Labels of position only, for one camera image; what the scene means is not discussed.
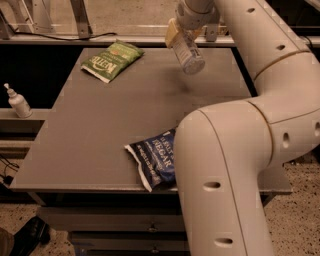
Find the chip bag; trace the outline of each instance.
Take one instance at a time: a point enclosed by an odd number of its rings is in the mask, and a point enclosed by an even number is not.
[[[103,82],[109,83],[143,54],[142,49],[117,40],[106,50],[85,60],[81,64],[81,69],[88,71]]]
[[[160,183],[175,182],[173,142],[175,129],[149,139],[126,145],[138,163],[144,187],[151,192]]]

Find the green snack bag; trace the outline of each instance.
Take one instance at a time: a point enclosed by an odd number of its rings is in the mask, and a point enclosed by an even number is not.
[[[81,69],[85,69],[103,82],[109,83],[143,54],[142,49],[117,40],[106,50],[85,60],[81,64]]]

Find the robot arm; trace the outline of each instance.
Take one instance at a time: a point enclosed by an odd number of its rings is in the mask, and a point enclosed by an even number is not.
[[[257,177],[320,143],[320,65],[264,0],[185,0],[177,21],[194,30],[207,18],[195,19],[198,25],[190,18],[189,27],[190,13],[206,16],[214,6],[259,96],[201,108],[177,129],[175,169],[189,246],[193,256],[271,256]]]

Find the blue snack bag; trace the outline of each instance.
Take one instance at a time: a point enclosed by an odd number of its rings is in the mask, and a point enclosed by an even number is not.
[[[144,187],[151,192],[160,183],[175,182],[173,141],[175,129],[155,137],[126,145],[138,163]]]

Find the floor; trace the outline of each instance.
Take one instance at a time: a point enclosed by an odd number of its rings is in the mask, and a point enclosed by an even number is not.
[[[166,21],[173,17],[176,0],[103,0],[85,1],[88,16],[96,34],[117,33],[161,34]],[[119,7],[114,10],[109,6]],[[0,6],[7,8],[1,0]],[[72,34],[76,26],[69,0],[51,0],[51,17],[59,33]],[[19,164],[22,160],[10,159]],[[265,213],[276,256],[320,255],[320,164],[312,153],[284,165],[293,193],[277,196],[266,207]],[[36,214],[36,204],[0,204],[0,227],[16,233]],[[51,229],[51,240],[39,245],[32,256],[75,255],[67,240],[67,233]]]
[[[275,255],[320,255],[320,164],[309,153],[284,167],[293,193],[276,196],[265,207]],[[36,204],[0,204],[0,227],[16,233],[37,208]],[[49,244],[39,244],[32,256],[75,255],[66,232],[51,229],[50,236]]]

